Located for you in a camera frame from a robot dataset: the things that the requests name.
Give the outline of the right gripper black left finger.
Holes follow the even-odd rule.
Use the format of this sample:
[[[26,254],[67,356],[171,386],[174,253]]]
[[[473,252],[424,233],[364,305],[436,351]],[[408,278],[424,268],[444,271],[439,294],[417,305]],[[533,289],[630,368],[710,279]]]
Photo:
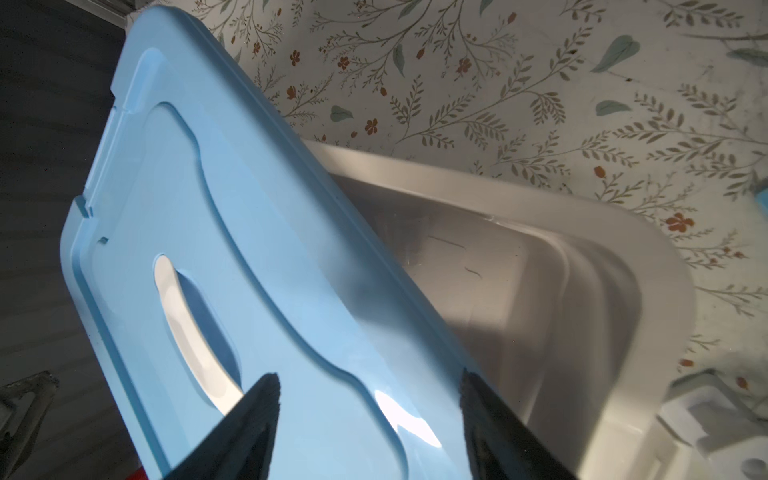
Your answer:
[[[276,439],[280,393],[278,375],[263,375],[167,477],[266,479]]]

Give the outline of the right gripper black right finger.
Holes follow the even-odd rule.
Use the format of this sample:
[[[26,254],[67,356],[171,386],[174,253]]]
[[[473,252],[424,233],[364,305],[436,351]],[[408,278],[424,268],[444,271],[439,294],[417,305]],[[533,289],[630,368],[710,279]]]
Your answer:
[[[475,372],[462,372],[460,408],[468,462],[474,479],[574,477]]]

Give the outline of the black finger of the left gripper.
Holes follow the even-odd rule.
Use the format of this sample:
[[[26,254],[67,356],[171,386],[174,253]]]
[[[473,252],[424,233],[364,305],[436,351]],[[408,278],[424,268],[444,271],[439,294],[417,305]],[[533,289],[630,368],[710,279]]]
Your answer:
[[[8,479],[31,456],[59,381],[41,371],[1,387],[1,478]]]

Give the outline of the white plastic storage bin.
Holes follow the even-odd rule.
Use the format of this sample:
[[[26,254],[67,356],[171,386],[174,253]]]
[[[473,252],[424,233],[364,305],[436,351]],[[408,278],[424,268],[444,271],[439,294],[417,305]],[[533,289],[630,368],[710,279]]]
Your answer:
[[[657,414],[696,317],[670,241],[628,211],[310,142],[510,408],[582,479],[681,479]]]

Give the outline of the blue plastic box lid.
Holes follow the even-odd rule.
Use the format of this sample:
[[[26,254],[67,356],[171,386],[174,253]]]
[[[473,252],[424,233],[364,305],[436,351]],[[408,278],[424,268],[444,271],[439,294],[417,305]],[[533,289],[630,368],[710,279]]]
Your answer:
[[[178,468],[268,373],[273,479],[467,479],[467,354],[205,26],[154,6],[60,240],[140,462]]]

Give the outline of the small white tube rack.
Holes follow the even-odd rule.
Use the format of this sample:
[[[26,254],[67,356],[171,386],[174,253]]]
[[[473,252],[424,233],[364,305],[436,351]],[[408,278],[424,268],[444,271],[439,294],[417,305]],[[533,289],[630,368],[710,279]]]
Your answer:
[[[717,478],[767,477],[767,422],[716,375],[700,372],[674,381],[659,418]]]

